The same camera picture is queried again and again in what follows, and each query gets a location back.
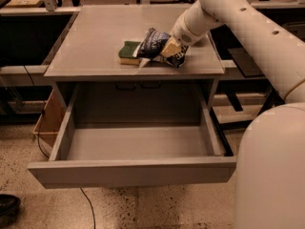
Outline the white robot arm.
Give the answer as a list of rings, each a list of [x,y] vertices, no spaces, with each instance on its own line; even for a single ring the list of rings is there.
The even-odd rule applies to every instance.
[[[227,25],[284,101],[255,118],[241,138],[234,228],[305,229],[305,44],[250,1],[197,0],[172,34],[191,46]]]

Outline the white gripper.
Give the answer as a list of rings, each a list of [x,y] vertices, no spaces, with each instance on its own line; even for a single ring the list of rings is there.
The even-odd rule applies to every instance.
[[[171,37],[160,54],[165,58],[173,56],[181,51],[181,44],[192,46],[207,31],[220,26],[221,23],[205,12],[200,2],[196,1],[178,17],[171,30]]]

